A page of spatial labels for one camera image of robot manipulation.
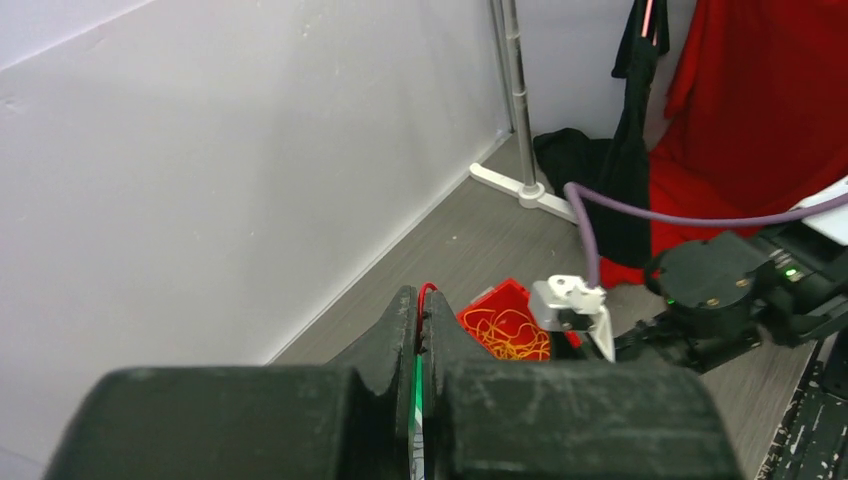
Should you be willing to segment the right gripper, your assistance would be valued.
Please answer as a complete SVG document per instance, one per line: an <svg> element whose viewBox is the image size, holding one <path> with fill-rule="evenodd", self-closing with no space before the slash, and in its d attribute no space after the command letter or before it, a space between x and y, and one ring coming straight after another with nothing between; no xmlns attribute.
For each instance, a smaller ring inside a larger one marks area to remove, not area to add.
<svg viewBox="0 0 848 480"><path fill-rule="evenodd" d="M615 358L619 363L640 362L669 364L707 373L762 344L758 331L765 306L757 302L742 330L726 338L717 334L697 334L666 310L649 320L639 320L630 330L614 339Z"/></svg>

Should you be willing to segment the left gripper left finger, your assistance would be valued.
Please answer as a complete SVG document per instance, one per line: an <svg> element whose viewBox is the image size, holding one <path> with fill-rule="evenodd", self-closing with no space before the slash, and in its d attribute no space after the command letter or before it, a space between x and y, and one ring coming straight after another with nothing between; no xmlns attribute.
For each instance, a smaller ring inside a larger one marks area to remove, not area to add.
<svg viewBox="0 0 848 480"><path fill-rule="evenodd" d="M138 367L105 375L49 479L406 479L417 292L319 365Z"/></svg>

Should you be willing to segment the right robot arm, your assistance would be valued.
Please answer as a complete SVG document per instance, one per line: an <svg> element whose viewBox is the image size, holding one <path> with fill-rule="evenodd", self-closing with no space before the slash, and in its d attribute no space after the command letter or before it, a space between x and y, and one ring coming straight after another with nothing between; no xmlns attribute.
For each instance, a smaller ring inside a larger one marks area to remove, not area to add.
<svg viewBox="0 0 848 480"><path fill-rule="evenodd" d="M644 268L666 302L615 340L619 362L708 372L763 341L798 347L847 327L847 182L800 201L755 235L683 243Z"/></svg>

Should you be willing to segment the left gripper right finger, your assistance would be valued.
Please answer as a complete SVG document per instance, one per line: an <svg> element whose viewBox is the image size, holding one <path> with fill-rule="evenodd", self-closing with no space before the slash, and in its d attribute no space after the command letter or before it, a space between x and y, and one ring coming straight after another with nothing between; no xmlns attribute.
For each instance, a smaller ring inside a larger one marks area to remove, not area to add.
<svg viewBox="0 0 848 480"><path fill-rule="evenodd" d="M428 479L739 479L721 416L686 369L504 361L423 303Z"/></svg>

